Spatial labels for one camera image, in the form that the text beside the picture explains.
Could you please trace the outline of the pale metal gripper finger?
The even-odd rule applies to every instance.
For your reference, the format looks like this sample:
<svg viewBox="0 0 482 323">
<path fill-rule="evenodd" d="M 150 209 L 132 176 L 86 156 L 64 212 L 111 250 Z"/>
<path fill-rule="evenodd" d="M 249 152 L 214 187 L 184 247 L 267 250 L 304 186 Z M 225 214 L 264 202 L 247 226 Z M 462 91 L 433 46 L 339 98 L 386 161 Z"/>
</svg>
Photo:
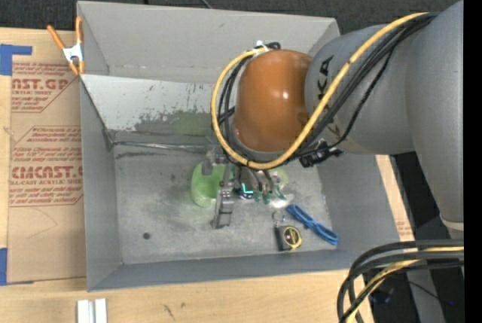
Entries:
<svg viewBox="0 0 482 323">
<path fill-rule="evenodd" d="M 211 175 L 215 166 L 224 166 L 228 162 L 222 148 L 209 148 L 203 158 L 202 174 Z"/>
<path fill-rule="evenodd" d="M 210 221 L 213 229 L 230 226 L 233 214 L 234 198 L 230 190 L 220 190 L 215 204 L 215 215 Z"/>
</svg>

